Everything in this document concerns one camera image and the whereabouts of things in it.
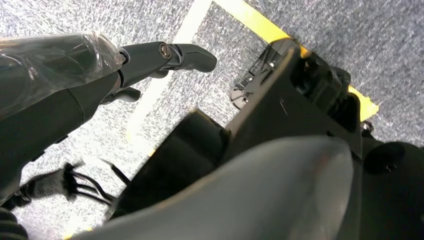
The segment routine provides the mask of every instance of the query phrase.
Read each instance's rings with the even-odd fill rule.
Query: clear plastic film
[[[0,39],[0,120],[111,74],[122,62],[119,50],[94,31]]]

